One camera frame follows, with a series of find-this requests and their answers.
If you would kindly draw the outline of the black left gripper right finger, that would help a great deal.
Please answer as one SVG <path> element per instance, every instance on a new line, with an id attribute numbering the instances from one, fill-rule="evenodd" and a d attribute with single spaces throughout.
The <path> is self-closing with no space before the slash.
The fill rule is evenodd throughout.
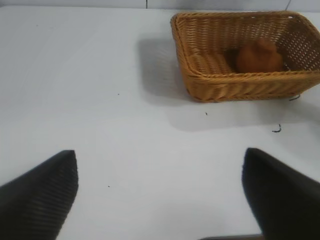
<path id="1" fill-rule="evenodd" d="M 320 183 L 258 148 L 242 167 L 246 200 L 266 240 L 320 238 Z"/>

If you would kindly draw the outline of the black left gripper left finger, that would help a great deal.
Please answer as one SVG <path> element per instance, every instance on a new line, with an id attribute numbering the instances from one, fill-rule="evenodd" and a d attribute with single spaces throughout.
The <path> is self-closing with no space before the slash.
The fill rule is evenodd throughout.
<path id="1" fill-rule="evenodd" d="M 79 188 L 74 150 L 63 150 L 0 187 L 2 240 L 55 240 Z"/>

